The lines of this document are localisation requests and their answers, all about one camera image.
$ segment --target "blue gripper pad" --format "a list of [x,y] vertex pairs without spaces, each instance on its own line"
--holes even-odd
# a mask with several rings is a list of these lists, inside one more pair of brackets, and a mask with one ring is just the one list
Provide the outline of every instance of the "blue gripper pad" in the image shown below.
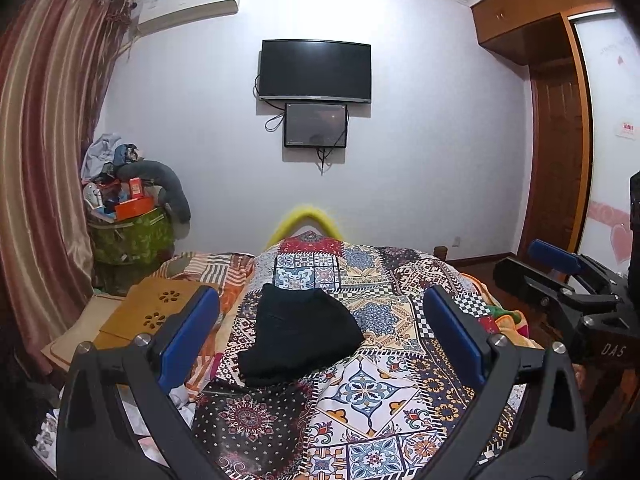
[[460,382],[475,391],[482,389],[491,363],[489,334],[439,285],[425,291],[422,311]]
[[542,240],[533,240],[527,254],[537,262],[569,276],[574,276],[582,270],[580,258],[576,254],[563,251]]
[[183,320],[174,338],[160,355],[161,369],[158,377],[160,389],[169,394],[171,389],[184,383],[191,365],[196,360],[211,328],[220,315],[220,299],[212,287],[201,287],[184,309],[191,313]]

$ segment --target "black monitor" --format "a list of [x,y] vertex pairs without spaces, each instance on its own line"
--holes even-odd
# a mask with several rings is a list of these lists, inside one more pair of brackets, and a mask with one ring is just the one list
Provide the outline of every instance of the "black monitor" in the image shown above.
[[284,118],[284,147],[346,148],[346,105],[287,103]]
[[371,46],[264,40],[258,98],[370,103]]

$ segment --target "white air conditioner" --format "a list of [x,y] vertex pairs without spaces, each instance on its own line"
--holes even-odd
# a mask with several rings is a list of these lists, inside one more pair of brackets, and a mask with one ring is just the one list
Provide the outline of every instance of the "white air conditioner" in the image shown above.
[[240,0],[148,0],[142,4],[138,30],[142,36],[183,23],[238,12]]

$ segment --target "striped curtain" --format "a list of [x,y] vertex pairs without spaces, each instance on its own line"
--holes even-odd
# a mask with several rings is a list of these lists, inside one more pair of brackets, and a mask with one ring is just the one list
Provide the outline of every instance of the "striped curtain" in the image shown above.
[[0,38],[0,257],[26,349],[78,318],[92,294],[79,168],[131,0],[27,0]]

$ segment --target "screw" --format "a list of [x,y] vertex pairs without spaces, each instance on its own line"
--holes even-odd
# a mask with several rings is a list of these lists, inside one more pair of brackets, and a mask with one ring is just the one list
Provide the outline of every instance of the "screw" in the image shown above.
[[143,332],[142,334],[138,334],[133,338],[133,343],[136,346],[146,346],[151,342],[151,335]]
[[491,343],[494,346],[507,346],[508,341],[507,336],[503,334],[494,334],[491,336]]
[[551,345],[551,348],[554,350],[556,354],[566,354],[566,346],[564,346],[559,341],[554,341]]
[[91,341],[82,341],[76,347],[76,352],[78,352],[79,354],[86,354],[89,350],[91,350],[93,346],[94,344]]

